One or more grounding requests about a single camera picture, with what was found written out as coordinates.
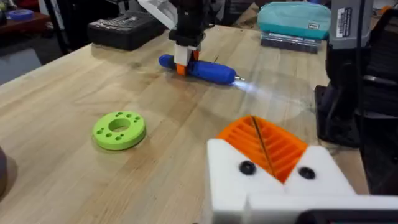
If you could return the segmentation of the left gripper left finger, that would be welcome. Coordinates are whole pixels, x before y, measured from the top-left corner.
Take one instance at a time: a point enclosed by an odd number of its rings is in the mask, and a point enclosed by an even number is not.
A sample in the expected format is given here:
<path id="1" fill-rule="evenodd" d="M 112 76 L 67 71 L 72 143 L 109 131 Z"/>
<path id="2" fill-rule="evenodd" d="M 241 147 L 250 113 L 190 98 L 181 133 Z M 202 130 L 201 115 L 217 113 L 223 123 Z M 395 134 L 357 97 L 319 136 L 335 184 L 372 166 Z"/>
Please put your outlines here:
<path id="1" fill-rule="evenodd" d="M 241 223 L 247 198 L 282 194 L 251 115 L 227 125 L 206 143 L 206 222 Z"/>

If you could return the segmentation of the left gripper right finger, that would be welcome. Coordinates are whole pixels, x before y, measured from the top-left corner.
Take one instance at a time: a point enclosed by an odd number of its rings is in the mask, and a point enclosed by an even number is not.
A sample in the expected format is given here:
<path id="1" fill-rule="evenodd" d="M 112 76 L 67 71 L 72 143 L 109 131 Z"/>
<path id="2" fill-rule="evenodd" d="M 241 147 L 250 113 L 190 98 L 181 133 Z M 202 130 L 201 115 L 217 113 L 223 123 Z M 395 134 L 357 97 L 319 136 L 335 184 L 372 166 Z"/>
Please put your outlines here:
<path id="1" fill-rule="evenodd" d="M 253 117 L 261 142 L 264 170 L 297 195 L 347 196 L 354 188 L 328 150 L 308 144 L 272 122 Z"/>

